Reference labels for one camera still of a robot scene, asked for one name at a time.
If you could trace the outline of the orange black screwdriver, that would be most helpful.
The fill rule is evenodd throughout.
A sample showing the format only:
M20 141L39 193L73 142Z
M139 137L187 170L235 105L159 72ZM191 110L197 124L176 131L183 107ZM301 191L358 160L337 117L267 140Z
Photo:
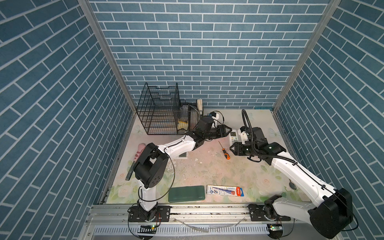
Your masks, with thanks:
M230 155L228 154L228 152L226 151L226 149L222 146L222 144L221 144L220 142L219 142L219 144L220 144L220 146L222 147L222 152L223 152L225 158L226 158L227 160L230 160L230 159L231 159L231 158L230 158Z

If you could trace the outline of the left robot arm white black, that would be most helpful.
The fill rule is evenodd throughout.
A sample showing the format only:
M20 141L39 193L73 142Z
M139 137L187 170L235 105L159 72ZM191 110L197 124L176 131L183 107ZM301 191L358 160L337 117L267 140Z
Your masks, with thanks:
M138 214L140 222L150 222L160 216L158 200L161 198L156 197L156 185L163 178L168 161L199 148L206 141L227 137L231 131L232 128L220 124L216 116L209 115L201 117L191 131L173 142L146 145L126 176L129 181L135 175L140 185L137 206L131 213Z

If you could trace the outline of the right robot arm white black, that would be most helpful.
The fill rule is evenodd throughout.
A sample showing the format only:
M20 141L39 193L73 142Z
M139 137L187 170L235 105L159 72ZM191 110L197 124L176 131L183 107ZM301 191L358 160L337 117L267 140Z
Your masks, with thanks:
M269 143L261 128L242 127L229 134L230 150L250 161L258 157L283 173L310 199L309 203L290 201L274 195L264 202L264 214L272 221L290 217L310 224L323 237L332 239L356 220L352 195L336 189L303 167L279 143Z

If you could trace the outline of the yellow item in basket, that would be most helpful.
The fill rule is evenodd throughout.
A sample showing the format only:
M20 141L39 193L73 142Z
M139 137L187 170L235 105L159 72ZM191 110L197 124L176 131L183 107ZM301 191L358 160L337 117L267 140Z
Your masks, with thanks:
M177 123L177 131L180 130L189 130L189 121L188 120L183 120L183 119L178 119Z

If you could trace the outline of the metal spoon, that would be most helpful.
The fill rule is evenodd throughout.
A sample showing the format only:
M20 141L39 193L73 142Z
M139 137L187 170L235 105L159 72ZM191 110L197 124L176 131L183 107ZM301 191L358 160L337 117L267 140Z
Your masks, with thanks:
M292 190L297 190L297 186L292 181L289 182L289 186Z

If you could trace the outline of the white blue red package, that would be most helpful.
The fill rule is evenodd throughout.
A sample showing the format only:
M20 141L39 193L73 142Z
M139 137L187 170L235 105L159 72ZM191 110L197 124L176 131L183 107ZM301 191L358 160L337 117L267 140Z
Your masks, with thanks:
M240 187L207 185L207 195L243 197L244 191Z

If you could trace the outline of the pink object on table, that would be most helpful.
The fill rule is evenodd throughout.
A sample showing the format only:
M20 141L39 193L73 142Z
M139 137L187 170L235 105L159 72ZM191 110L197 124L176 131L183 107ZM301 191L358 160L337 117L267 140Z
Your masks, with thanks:
M144 144L144 143L141 143L138 145L138 149L137 149L137 152L135 154L134 161L136 161L140 157L140 155L142 154L145 147L146 147L146 144Z

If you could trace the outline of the green flat case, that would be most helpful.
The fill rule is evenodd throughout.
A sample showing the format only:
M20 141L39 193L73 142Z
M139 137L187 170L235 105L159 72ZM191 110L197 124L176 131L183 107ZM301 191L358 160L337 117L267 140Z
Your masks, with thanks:
M184 203L205 200L204 186L188 186L171 188L169 191L169 203Z

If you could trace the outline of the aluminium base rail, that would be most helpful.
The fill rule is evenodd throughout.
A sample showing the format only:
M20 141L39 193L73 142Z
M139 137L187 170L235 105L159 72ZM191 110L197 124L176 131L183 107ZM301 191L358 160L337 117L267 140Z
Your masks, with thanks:
M143 222L130 205L94 205L81 240L323 240L312 226L288 217L270 221L259 203L159 205Z

